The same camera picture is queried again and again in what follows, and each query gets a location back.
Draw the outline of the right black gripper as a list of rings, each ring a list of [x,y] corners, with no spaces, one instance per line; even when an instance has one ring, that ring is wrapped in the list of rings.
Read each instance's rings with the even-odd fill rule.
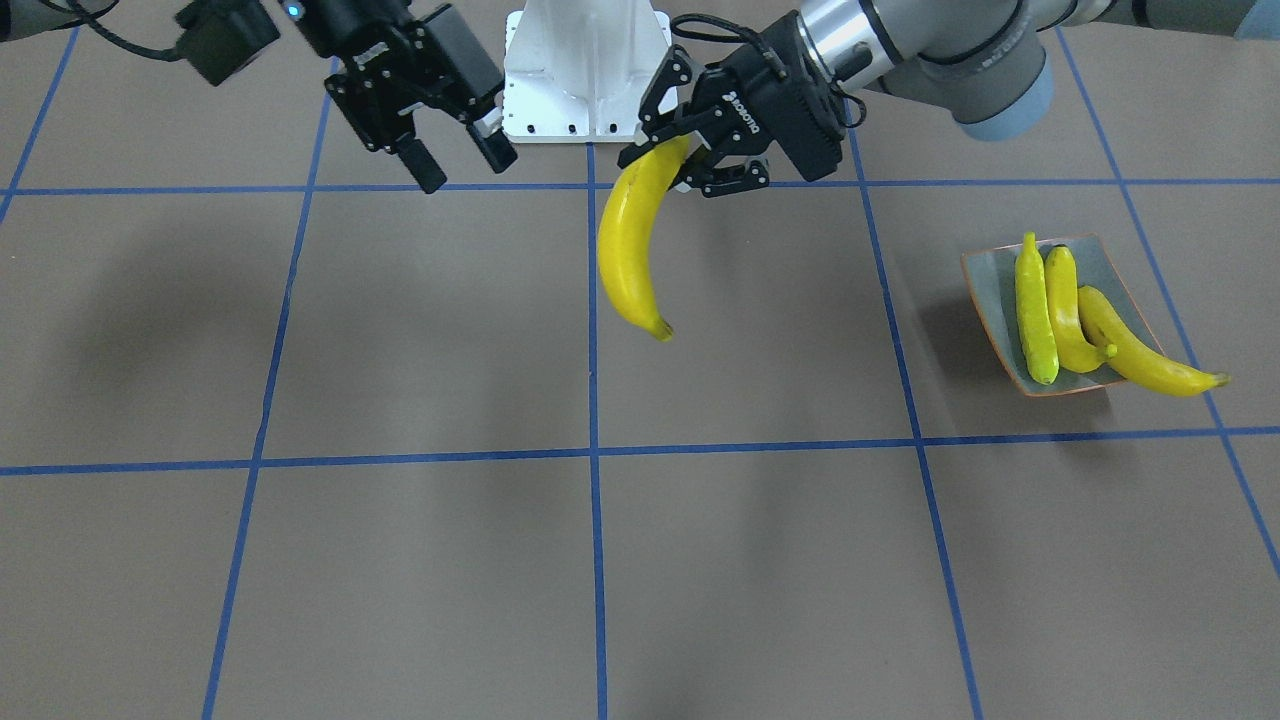
[[[502,128],[506,77],[456,6],[413,18],[408,1],[282,1],[280,9],[320,56],[340,69],[324,81],[360,142],[387,151],[425,193],[447,173],[416,137],[410,114],[429,105],[463,126],[495,173],[518,154]]]

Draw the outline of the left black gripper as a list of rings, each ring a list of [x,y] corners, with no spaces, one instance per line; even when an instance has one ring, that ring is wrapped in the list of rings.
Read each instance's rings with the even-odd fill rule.
[[[812,59],[800,17],[783,15],[763,31],[700,19],[718,28],[707,40],[737,41],[739,49],[704,67],[684,46],[669,46],[641,96],[636,137],[620,152],[618,168],[684,137],[689,146],[672,179],[681,193],[717,199],[768,187],[769,164],[760,155],[772,143],[805,181],[835,173],[844,159],[844,100]],[[737,156],[744,159],[724,164]]]

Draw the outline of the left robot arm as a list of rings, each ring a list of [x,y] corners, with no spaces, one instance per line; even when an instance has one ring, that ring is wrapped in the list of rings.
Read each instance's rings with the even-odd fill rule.
[[[686,13],[678,38],[731,44],[696,64],[673,45],[643,96],[631,167],[685,137],[673,187],[707,197],[768,186],[782,149],[809,182],[832,174],[867,90],[945,109],[982,141],[1015,137],[1046,114],[1053,81],[1041,33],[1101,22],[1236,40],[1277,38],[1275,1],[806,1],[764,29]]]

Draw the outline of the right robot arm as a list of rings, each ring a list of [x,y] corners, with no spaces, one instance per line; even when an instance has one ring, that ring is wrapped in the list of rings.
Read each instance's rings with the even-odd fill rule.
[[[261,1],[187,1],[174,17],[174,44],[147,47],[102,23],[114,8],[113,1],[5,1],[3,40],[84,27],[136,56],[187,63],[219,86],[280,36]],[[422,192],[436,192],[448,177],[417,135],[420,108],[466,128],[493,172],[516,163],[502,127],[506,78],[453,4],[424,15],[407,1],[283,1],[280,8],[317,56],[340,63],[324,87],[361,145],[398,158]]]

